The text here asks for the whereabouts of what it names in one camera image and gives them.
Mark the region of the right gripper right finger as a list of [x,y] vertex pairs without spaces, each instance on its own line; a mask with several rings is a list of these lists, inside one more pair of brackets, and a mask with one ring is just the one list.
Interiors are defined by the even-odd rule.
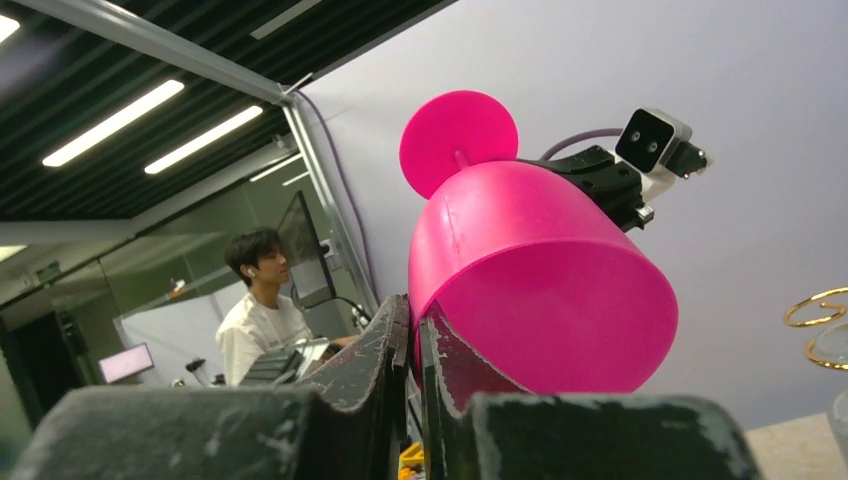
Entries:
[[536,395],[438,305],[419,324],[431,479],[758,479],[737,422],[687,395]]

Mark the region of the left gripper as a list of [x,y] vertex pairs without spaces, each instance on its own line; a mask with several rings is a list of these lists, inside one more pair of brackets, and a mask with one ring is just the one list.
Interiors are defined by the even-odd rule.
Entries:
[[644,229],[654,219],[654,210],[642,195],[642,176],[624,161],[600,146],[553,160],[526,160],[564,178],[591,199],[623,232]]

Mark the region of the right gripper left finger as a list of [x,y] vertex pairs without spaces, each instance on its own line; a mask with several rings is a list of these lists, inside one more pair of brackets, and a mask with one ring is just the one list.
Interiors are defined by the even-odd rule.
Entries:
[[408,300],[305,378],[86,387],[42,420],[17,479],[393,479],[405,433]]

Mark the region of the pink plastic wine glass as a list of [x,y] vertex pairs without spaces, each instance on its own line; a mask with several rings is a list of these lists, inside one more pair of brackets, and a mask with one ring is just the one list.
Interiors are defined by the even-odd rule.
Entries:
[[441,311],[484,359],[534,393],[628,393],[678,325],[664,274],[548,163],[518,159],[493,97],[441,94],[406,125],[399,160],[426,200],[409,248],[412,327]]

